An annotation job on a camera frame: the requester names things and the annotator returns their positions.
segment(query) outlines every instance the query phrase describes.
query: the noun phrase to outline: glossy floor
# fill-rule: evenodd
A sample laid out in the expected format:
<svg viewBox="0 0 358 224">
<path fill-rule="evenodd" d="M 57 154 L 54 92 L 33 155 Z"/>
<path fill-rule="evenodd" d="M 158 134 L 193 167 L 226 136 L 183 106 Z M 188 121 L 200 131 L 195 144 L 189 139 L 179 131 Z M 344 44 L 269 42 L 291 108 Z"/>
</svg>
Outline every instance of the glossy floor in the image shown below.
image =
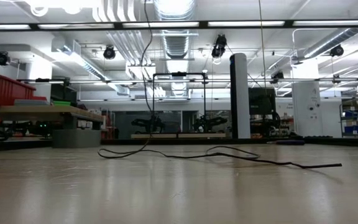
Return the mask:
<svg viewBox="0 0 358 224">
<path fill-rule="evenodd" d="M 195 155 L 210 146 L 149 146 Z M 111 146 L 128 151 L 138 146 Z M 230 158 L 179 160 L 97 149 L 0 152 L 0 223 L 358 223 L 358 148 L 241 146 L 302 170 Z"/>
</svg>

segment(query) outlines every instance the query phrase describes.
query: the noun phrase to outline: red bin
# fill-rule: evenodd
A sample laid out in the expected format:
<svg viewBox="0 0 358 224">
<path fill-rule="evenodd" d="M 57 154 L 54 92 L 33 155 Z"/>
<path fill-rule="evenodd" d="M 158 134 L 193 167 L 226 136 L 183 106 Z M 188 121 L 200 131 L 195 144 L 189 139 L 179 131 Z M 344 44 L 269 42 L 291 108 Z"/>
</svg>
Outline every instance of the red bin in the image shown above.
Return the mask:
<svg viewBox="0 0 358 224">
<path fill-rule="evenodd" d="M 0 75 L 0 106 L 14 105 L 16 99 L 30 100 L 35 88 Z"/>
</svg>

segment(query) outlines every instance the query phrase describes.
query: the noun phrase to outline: gray box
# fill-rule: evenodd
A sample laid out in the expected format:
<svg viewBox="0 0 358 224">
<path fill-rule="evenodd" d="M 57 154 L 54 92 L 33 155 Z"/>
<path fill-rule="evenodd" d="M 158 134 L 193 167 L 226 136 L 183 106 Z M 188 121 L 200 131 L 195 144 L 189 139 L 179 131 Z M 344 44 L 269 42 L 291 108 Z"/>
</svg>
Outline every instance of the gray box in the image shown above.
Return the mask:
<svg viewBox="0 0 358 224">
<path fill-rule="evenodd" d="M 81 148 L 98 147 L 101 141 L 100 130 L 66 129 L 54 130 L 52 147 Z"/>
</svg>

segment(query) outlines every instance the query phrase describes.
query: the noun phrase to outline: ceiling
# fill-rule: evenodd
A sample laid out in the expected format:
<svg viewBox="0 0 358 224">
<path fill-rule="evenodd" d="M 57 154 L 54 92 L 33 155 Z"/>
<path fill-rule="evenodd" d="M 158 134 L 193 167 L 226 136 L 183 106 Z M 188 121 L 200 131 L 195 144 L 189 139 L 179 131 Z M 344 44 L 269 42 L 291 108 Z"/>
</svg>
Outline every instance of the ceiling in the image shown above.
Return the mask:
<svg viewBox="0 0 358 224">
<path fill-rule="evenodd" d="M 135 15 L 138 20 L 145 21 L 141 0 L 136 0 Z M 197 20 L 231 20 L 231 19 L 260 19 L 259 2 L 257 0 L 196 0 Z M 349 19 L 357 18 L 358 0 L 261 0 L 262 19 Z M 156 20 L 153 4 L 147 4 L 147 12 L 150 20 Z M 91 9 L 84 9 L 79 14 L 70 15 L 63 9 L 50 9 L 43 17 L 35 17 L 31 14 L 29 5 L 25 2 L 0 1 L 0 22 L 94 22 Z M 198 35 L 192 37 L 190 48 L 192 49 L 189 61 L 189 72 L 201 72 L 208 70 L 210 78 L 229 78 L 229 57 L 231 52 L 226 47 L 226 53 L 219 65 L 212 63 L 211 57 L 205 58 L 199 53 L 200 48 L 208 50 L 213 45 L 218 34 L 225 34 L 229 48 L 233 53 L 242 52 L 247 55 L 248 73 L 253 78 L 261 78 L 266 68 L 274 64 L 280 56 L 291 52 L 293 48 L 307 49 L 335 30 L 299 30 L 295 34 L 295 46 L 292 40 L 292 29 L 260 29 L 240 30 L 194 30 Z M 150 40 L 149 32 L 141 31 L 144 43 Z M 265 50 L 262 51 L 262 34 Z M 92 61 L 111 79 L 128 79 L 125 74 L 126 61 L 117 53 L 114 60 L 105 60 L 103 50 L 106 45 L 112 44 L 102 31 L 86 32 L 10 32 L 0 33 L 0 44 L 27 44 L 41 51 L 48 58 L 53 59 L 53 75 L 55 77 L 70 77 L 72 80 L 90 78 L 88 72 L 73 62 L 60 58 L 58 54 L 51 52 L 51 42 L 56 36 L 65 36 L 68 39 L 77 40 L 82 46 L 82 55 Z M 320 57 L 320 77 L 332 77 L 333 71 L 340 71 L 350 66 L 358 68 L 358 35 L 343 42 L 345 54 L 341 58 Z M 154 37 L 148 54 L 157 64 L 157 71 L 165 71 L 163 58 L 162 38 Z M 286 77 L 290 77 L 290 66 L 283 68 Z M 358 70 L 347 74 L 349 77 L 358 77 Z M 209 88 L 226 88 L 228 83 L 209 84 Z M 358 82 L 348 83 L 342 87 L 353 88 Z M 321 86 L 332 86 L 332 83 L 321 83 Z M 202 88 L 201 84 L 189 84 L 189 88 Z M 82 91 L 106 91 L 108 86 L 82 85 Z"/>
</svg>

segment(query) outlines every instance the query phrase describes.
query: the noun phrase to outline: white pillar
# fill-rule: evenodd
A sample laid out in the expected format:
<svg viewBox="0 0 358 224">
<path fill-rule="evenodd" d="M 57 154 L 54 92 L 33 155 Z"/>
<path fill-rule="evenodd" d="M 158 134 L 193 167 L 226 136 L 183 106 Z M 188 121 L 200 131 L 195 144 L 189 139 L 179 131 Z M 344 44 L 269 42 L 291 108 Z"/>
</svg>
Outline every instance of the white pillar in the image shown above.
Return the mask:
<svg viewBox="0 0 358 224">
<path fill-rule="evenodd" d="M 26 65 L 27 79 L 52 78 L 52 63 L 46 60 L 38 60 Z M 37 90 L 34 96 L 44 96 L 50 101 L 50 84 L 33 85 Z"/>
<path fill-rule="evenodd" d="M 322 136 L 323 119 L 318 82 L 292 84 L 295 132 L 300 136 Z"/>
<path fill-rule="evenodd" d="M 234 139 L 249 139 L 249 96 L 247 57 L 243 53 L 230 57 L 231 116 Z"/>
</svg>

